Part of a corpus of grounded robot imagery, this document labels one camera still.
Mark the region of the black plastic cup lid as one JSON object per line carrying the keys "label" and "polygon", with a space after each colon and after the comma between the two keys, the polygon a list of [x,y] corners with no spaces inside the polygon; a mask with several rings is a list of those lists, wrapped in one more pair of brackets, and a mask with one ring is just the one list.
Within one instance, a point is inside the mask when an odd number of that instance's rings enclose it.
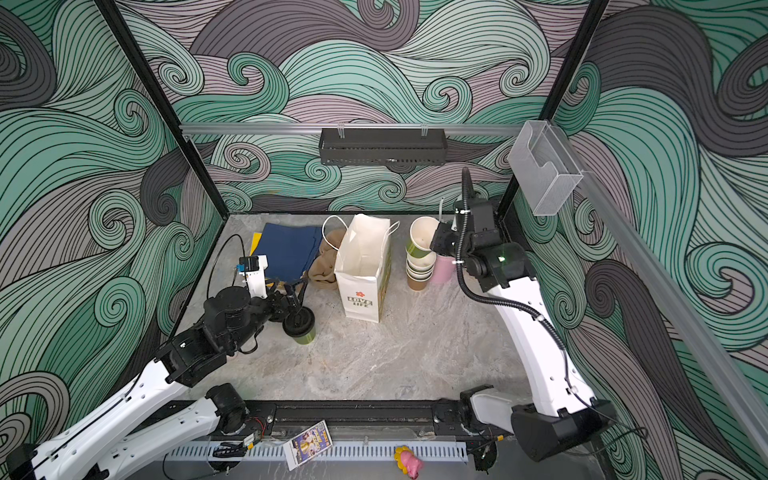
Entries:
{"label": "black plastic cup lid", "polygon": [[315,316],[311,309],[301,307],[295,316],[283,321],[282,325],[284,332],[294,339],[308,329],[315,328]]}

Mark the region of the green paper coffee cup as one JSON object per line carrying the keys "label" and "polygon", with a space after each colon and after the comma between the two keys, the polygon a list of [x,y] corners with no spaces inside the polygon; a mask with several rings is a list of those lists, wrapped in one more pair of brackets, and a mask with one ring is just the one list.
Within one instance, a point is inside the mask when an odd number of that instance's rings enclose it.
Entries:
{"label": "green paper coffee cup", "polygon": [[294,340],[300,345],[308,345],[308,344],[311,344],[315,338],[316,338],[316,329],[312,327],[311,329],[308,329],[306,332],[304,332],[302,335],[295,336]]}

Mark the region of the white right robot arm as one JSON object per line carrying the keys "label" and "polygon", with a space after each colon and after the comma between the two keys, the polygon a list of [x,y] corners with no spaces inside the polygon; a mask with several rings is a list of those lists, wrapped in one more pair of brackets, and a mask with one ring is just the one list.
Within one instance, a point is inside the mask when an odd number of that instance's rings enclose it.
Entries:
{"label": "white right robot arm", "polygon": [[500,314],[522,361],[532,400],[483,385],[461,395],[466,418],[512,434],[524,453],[541,461],[591,442],[617,425],[614,405],[598,398],[575,368],[543,305],[522,247],[478,220],[428,228],[430,249],[451,257],[462,293]]}

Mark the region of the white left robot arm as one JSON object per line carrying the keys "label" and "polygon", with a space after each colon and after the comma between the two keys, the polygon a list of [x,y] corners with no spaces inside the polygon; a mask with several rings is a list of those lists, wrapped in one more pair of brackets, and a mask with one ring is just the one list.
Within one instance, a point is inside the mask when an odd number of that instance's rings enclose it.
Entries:
{"label": "white left robot arm", "polygon": [[6,458],[13,479],[123,479],[158,456],[210,433],[239,433],[249,412],[230,383],[149,427],[143,421],[197,385],[255,340],[267,322],[294,314],[279,291],[266,298],[245,287],[221,290],[201,318],[168,340],[127,386],[54,438],[23,444]]}

